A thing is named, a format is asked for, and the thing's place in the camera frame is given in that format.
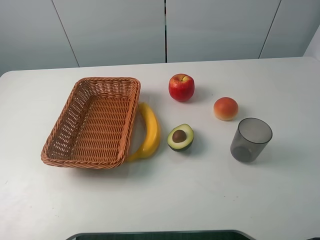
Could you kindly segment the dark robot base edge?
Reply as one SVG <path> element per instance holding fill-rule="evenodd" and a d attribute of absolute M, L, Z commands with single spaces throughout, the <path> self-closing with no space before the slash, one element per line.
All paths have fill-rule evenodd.
<path fill-rule="evenodd" d="M 253 240 L 237 230 L 77 233 L 68 240 Z"/>

